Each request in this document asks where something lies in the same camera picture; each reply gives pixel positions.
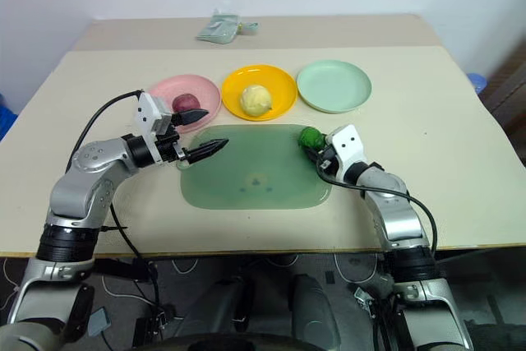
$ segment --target floor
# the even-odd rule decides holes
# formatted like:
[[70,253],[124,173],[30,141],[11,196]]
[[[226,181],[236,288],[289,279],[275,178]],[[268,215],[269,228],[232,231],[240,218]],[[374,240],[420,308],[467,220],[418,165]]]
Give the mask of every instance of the floor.
[[[346,283],[339,276],[334,256],[304,254],[290,267],[272,265],[287,265],[294,257],[275,256],[271,261],[262,256],[200,258],[196,268],[187,275],[177,273],[171,261],[158,261],[161,300],[163,303],[172,303],[177,308],[177,314],[183,316],[217,279],[238,274],[250,275],[256,282],[256,300],[249,331],[290,335],[289,281],[295,274],[307,273],[315,277],[325,289],[338,323],[342,350],[372,350],[369,317],[354,301],[353,290],[356,285]],[[181,270],[191,267],[194,261],[191,258],[177,259]],[[372,272],[375,256],[343,254],[338,255],[338,261],[348,279],[358,280],[368,277]],[[441,261],[440,268],[450,281],[462,318],[468,322],[477,349],[526,349],[525,261],[526,248],[472,252]],[[24,264],[24,260],[8,260],[6,269],[11,279],[20,281]],[[371,281],[388,289],[390,278],[380,274],[381,267],[380,259],[378,271]],[[105,331],[108,342],[114,350],[129,349],[135,319],[148,314],[147,305],[139,300],[107,295],[98,275],[92,275],[88,282],[96,288],[94,310],[104,306],[112,321],[111,327]],[[106,283],[114,293],[138,294],[128,280],[107,277]],[[0,287],[0,301],[3,304],[12,286],[2,279]],[[149,298],[153,297],[148,284],[142,284],[141,287]],[[7,309],[1,313],[3,323]],[[166,327],[165,338],[173,335],[177,324],[177,321],[173,321]],[[108,350],[100,336],[90,338],[87,335],[75,344],[64,347],[66,351],[84,349]]]

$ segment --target green tray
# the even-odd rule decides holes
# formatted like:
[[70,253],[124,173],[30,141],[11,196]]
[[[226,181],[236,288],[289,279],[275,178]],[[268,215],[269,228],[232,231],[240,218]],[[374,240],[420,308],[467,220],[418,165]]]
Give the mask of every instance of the green tray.
[[208,127],[191,148],[228,138],[211,158],[182,169],[181,190],[203,209],[303,209],[323,202],[330,184],[298,145],[302,125],[224,125]]

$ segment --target beige tabletop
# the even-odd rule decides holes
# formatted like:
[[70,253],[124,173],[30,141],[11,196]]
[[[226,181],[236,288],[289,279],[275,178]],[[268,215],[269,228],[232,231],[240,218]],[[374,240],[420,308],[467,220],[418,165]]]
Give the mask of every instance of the beige tabletop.
[[[93,112],[123,92],[183,73],[217,85],[233,70],[269,63],[292,76],[309,62],[341,59],[371,78],[371,98],[332,115],[298,99],[269,123],[330,132],[353,123],[370,161],[400,176],[436,218],[439,248],[511,246],[526,240],[526,170],[473,87],[416,16],[265,17],[257,36],[220,46],[192,39],[203,19],[98,21],[28,103],[0,142],[0,255],[32,255],[49,193]],[[135,132],[133,99],[105,112],[86,142]],[[225,108],[211,124],[246,124]],[[187,144],[193,133],[182,138]],[[333,188],[301,210],[204,210],[187,204],[173,164],[120,186],[115,206],[130,238],[151,255],[377,249],[358,194]],[[421,215],[429,232],[425,215]],[[107,224],[113,224],[108,218]],[[103,233],[99,255],[129,255]]]

